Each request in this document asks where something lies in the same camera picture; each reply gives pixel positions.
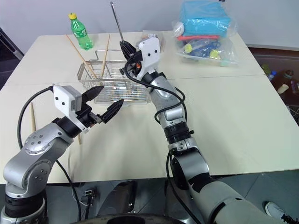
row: wire basket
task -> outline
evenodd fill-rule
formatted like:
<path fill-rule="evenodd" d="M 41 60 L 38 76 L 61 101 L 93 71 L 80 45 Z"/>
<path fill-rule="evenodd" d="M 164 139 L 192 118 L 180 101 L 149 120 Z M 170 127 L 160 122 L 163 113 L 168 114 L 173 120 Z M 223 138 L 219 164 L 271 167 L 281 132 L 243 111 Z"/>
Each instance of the wire basket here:
<path fill-rule="evenodd" d="M 126 63 L 125 60 L 106 61 L 103 76 L 100 76 L 103 61 L 99 60 L 98 52 L 103 51 L 104 50 L 96 50 L 95 54 L 97 59 L 87 62 L 96 73 L 97 79 L 95 79 L 88 68 L 85 67 L 84 63 L 81 64 L 77 74 L 78 81 L 81 82 L 87 90 L 98 85 L 105 87 L 94 99 L 94 102 L 103 105 L 110 105 L 122 98 L 125 100 L 124 106 L 132 104 L 147 104 L 150 102 L 145 86 L 131 81 L 126 77 L 126 75 L 122 75 L 120 73 L 119 69 L 124 67 Z M 108 50 L 108 54 L 112 51 L 121 52 L 121 50 Z"/>

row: white table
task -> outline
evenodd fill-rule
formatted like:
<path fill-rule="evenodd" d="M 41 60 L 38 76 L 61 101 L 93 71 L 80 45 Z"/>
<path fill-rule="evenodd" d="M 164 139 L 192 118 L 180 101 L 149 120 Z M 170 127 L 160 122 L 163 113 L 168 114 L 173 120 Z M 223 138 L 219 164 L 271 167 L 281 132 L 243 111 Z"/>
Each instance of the white table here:
<path fill-rule="evenodd" d="M 140 33 L 126 33 L 136 42 Z M 240 54 L 238 68 L 180 63 L 174 55 L 171 34 L 165 32 L 166 49 L 160 69 L 186 95 L 188 126 L 207 160 L 212 175 L 229 175 L 297 169 L 299 128 L 267 77 L 240 37 L 232 38 Z M 96 48 L 104 48 L 107 34 L 92 35 Z M 118 48 L 118 34 L 111 34 L 110 49 Z M 86 60 L 92 51 L 80 50 Z M 81 60 L 65 36 L 41 36 L 20 62 L 0 91 L 0 170 L 19 150 L 16 125 L 24 102 L 49 84 L 72 85 L 84 92 L 76 80 Z M 37 128 L 62 114 L 54 107 L 51 93 L 34 101 Z M 106 107 L 90 103 L 94 112 Z M 155 107 L 132 105 L 122 108 L 106 125 L 96 125 L 82 135 L 59 159 L 73 181 L 120 180 L 165 177 L 167 141 L 154 121 Z M 23 140 L 31 133 L 26 112 Z M 50 183 L 67 182 L 54 166 Z"/>

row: shoe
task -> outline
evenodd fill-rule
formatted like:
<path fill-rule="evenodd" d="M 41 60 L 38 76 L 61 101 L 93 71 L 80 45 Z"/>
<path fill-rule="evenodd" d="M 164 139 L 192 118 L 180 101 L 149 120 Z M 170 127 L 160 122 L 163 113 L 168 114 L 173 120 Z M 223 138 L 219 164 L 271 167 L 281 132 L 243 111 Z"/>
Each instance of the shoe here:
<path fill-rule="evenodd" d="M 283 211 L 277 204 L 273 202 L 268 202 L 265 205 L 265 210 L 268 216 L 281 220 L 284 223 L 299 224 L 298 219 L 292 219 L 289 215 L 285 213 L 285 211 Z"/>

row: blue cloth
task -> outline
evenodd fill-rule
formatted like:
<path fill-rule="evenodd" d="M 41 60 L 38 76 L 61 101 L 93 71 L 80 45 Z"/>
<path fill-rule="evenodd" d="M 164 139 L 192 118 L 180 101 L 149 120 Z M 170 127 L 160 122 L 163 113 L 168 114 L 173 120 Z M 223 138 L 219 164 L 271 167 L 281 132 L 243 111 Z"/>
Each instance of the blue cloth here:
<path fill-rule="evenodd" d="M 226 36 L 230 18 L 220 2 L 210 0 L 185 1 L 180 11 L 184 24 L 183 36 L 220 35 Z"/>

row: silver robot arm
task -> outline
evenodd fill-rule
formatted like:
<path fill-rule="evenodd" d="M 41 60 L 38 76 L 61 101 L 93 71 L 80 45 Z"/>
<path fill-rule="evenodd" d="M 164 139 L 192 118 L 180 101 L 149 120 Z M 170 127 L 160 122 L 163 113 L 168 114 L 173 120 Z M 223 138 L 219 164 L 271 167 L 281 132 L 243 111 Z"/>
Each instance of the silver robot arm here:
<path fill-rule="evenodd" d="M 46 222 L 44 190 L 53 164 L 74 137 L 86 133 L 94 124 L 107 123 L 122 106 L 123 99 L 113 103 L 102 115 L 92 113 L 86 102 L 102 89 L 103 86 L 96 86 L 81 95 L 71 86 L 53 86 L 55 105 L 65 117 L 33 132 L 21 151 L 5 166 L 3 175 L 7 185 L 1 224 Z"/>
<path fill-rule="evenodd" d="M 176 93 L 165 75 L 157 72 L 160 57 L 159 40 L 152 37 L 141 41 L 138 48 L 141 53 L 132 53 L 128 59 L 130 65 L 125 66 L 124 72 L 127 76 L 131 80 L 137 79 L 139 83 L 142 81 L 145 86 L 154 85 Z M 148 91 L 157 111 L 179 102 L 177 97 L 165 91 L 150 87 Z M 205 223 L 280 223 L 261 212 L 227 184 L 211 178 L 208 164 L 191 136 L 194 132 L 189 131 L 187 126 L 182 105 L 161 112 L 158 117 L 169 143 L 174 181 L 180 189 L 191 193 Z"/>

